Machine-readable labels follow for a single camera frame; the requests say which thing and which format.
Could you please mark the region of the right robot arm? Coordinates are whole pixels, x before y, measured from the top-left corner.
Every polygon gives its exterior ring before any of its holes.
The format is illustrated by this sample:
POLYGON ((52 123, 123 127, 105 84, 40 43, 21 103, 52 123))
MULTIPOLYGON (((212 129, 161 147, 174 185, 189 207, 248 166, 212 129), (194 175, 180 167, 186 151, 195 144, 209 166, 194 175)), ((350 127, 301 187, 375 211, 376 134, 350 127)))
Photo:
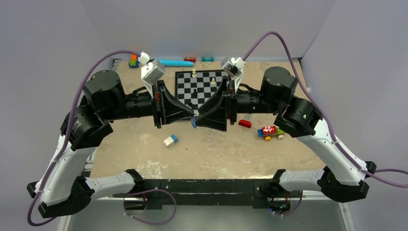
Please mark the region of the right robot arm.
POLYGON ((325 167, 314 171, 278 170, 266 188, 270 197, 306 190, 321 192, 340 203, 364 199, 370 188, 365 179, 375 172, 375 163, 353 154, 345 156, 340 140, 330 135, 321 111, 311 101, 295 96, 297 85, 297 78, 278 66, 264 72, 259 90, 247 85, 241 90, 233 79, 223 77, 218 90, 199 107, 195 124, 226 131, 228 124, 236 122, 237 114, 273 114, 274 125, 305 144, 325 167))

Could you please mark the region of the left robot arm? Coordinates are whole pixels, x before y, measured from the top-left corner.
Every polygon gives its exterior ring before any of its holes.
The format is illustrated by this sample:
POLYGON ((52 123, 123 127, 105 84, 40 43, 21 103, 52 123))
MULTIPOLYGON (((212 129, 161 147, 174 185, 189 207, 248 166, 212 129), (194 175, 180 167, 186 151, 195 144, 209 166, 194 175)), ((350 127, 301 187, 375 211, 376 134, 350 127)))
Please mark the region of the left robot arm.
POLYGON ((136 56, 142 63, 143 87, 134 93, 125 93, 114 71, 96 71, 92 67, 82 79, 44 175, 27 186, 32 205, 38 206, 47 222, 73 215, 102 197, 149 193, 144 179, 134 169, 102 178, 82 175, 87 159, 113 132, 112 121, 151 116, 160 128, 193 116, 193 110, 169 93, 161 80, 164 66, 145 52, 136 56))

